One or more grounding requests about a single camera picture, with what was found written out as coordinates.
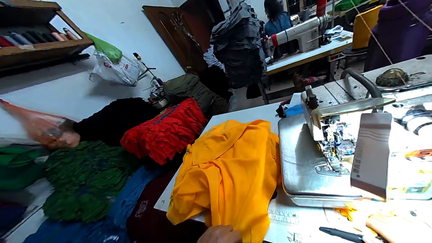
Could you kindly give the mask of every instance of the human hand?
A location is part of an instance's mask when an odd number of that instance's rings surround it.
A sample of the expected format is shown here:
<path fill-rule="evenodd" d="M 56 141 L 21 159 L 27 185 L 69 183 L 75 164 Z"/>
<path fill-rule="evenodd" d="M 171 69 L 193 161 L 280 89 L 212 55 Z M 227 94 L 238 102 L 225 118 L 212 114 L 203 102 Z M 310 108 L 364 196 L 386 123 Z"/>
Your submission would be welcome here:
<path fill-rule="evenodd" d="M 424 242 L 432 234 L 432 228 L 426 223 L 395 215 L 371 215 L 366 226 L 390 243 Z"/>
<path fill-rule="evenodd" d="M 232 225 L 212 226 L 204 232 L 197 243 L 242 243 L 240 232 Z"/>

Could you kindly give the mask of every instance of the orange plastic bag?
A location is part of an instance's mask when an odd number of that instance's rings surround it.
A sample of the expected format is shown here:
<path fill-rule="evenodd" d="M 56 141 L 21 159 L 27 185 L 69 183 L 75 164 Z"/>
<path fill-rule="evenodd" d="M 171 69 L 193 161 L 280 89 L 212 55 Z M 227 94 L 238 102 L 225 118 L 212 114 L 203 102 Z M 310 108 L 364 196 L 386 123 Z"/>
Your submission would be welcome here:
<path fill-rule="evenodd" d="M 78 146 L 80 136 L 72 128 L 74 121 L 63 116 L 27 110 L 2 99 L 0 104 L 18 117 L 29 136 L 42 145 L 50 149 Z"/>

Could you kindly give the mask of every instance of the woman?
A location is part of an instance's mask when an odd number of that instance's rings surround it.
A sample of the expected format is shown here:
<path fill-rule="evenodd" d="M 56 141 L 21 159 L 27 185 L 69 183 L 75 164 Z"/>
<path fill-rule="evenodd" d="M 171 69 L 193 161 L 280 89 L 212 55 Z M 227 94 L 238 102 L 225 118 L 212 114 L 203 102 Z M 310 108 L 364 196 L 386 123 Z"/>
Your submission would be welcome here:
<path fill-rule="evenodd" d="M 277 34 L 292 27 L 291 17 L 283 11 L 282 4 L 277 0 L 265 0 L 264 10 L 269 21 L 264 25 L 267 36 Z"/>

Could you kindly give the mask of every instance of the white plastic bag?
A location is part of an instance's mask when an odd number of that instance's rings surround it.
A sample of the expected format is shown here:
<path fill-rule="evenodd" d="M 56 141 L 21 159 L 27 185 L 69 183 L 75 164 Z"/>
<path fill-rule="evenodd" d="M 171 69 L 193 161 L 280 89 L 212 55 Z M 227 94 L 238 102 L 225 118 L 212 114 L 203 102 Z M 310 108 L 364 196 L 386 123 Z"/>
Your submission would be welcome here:
<path fill-rule="evenodd" d="M 137 62 L 123 56 L 118 64 L 114 64 L 100 51 L 95 51 L 96 65 L 90 74 L 90 81 L 99 82 L 102 80 L 135 87 L 138 84 L 140 67 Z"/>

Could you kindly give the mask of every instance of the black pen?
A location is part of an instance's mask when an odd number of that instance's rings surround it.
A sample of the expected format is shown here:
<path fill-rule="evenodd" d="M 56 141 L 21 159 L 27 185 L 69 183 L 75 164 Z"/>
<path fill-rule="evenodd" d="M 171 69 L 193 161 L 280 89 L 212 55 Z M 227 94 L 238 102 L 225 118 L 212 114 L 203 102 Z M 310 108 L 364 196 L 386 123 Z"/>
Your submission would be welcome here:
<path fill-rule="evenodd" d="M 345 240 L 349 240 L 356 243 L 364 243 L 363 235 L 360 234 L 349 233 L 349 232 L 332 229 L 332 228 L 326 228 L 326 227 L 320 227 L 320 230 L 329 235 L 334 235 Z"/>

